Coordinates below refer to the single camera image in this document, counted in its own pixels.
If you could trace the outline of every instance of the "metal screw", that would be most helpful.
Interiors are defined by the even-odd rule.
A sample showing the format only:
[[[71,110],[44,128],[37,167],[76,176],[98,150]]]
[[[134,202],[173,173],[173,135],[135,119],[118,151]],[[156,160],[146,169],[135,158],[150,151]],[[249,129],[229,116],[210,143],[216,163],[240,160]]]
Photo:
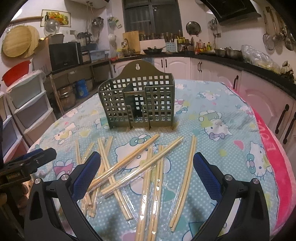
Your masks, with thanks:
[[[38,184],[40,182],[41,182],[41,179],[40,178],[36,178],[35,181],[34,181],[35,184]]]
[[[64,174],[64,175],[62,175],[62,177],[61,177],[61,179],[62,179],[63,181],[67,180],[68,178],[69,178],[69,175],[68,175],[68,174]]]
[[[254,178],[254,179],[253,179],[253,183],[255,183],[255,184],[259,184],[259,180],[258,180],[257,178]]]
[[[227,175],[225,175],[225,179],[227,181],[231,181],[232,180],[232,176],[227,174]]]

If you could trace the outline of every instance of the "black countertop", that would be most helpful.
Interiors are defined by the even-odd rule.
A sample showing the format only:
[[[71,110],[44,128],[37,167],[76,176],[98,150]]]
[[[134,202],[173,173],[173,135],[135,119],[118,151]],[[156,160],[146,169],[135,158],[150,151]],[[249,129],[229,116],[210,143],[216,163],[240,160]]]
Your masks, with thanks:
[[[116,61],[113,61],[111,63],[117,63],[117,62],[122,62],[122,61],[128,61],[128,60],[136,60],[136,59],[143,59],[143,58],[163,58],[163,57],[189,57],[189,58],[197,58],[200,60],[208,60],[212,61],[218,64],[222,64],[228,67],[231,67],[233,69],[237,69],[240,71],[245,71],[249,72],[253,75],[256,75],[276,87],[280,88],[287,94],[289,94],[292,98],[296,100],[296,85],[287,80],[286,78],[281,77],[280,75],[267,70],[260,68],[258,66],[229,59],[229,58],[223,58],[223,57],[217,57],[217,56],[210,56],[210,55],[205,55],[205,54],[198,54],[198,55],[186,55],[183,53],[172,53],[172,54],[166,54],[166,53],[161,53],[161,54],[155,54],[155,55],[144,55],[140,54],[137,56],[132,56],[132,57],[126,57],[126,58],[121,58]]]

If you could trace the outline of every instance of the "blue bucket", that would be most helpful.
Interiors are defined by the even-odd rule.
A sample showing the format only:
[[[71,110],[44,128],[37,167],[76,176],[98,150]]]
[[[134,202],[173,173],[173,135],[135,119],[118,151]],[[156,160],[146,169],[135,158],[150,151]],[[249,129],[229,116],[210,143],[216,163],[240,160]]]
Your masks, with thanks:
[[[87,97],[89,92],[87,91],[85,79],[79,80],[75,84],[76,87],[76,96],[78,99]]]

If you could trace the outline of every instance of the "red bowl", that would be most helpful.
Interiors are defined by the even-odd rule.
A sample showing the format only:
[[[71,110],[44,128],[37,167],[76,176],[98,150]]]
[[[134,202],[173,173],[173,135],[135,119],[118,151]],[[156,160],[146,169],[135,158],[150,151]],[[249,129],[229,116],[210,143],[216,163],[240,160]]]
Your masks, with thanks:
[[[10,70],[8,70],[2,77],[2,81],[4,81],[5,85],[9,87],[13,82],[29,73],[29,64],[31,62],[29,60],[21,62],[16,66],[13,66]]]

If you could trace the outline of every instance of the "black range hood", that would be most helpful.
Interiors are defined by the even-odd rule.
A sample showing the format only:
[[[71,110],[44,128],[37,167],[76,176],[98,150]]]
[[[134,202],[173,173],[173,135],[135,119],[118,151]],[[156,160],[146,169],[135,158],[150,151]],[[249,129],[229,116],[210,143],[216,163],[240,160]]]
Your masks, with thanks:
[[[220,25],[243,19],[260,18],[250,0],[200,0],[215,15]]]

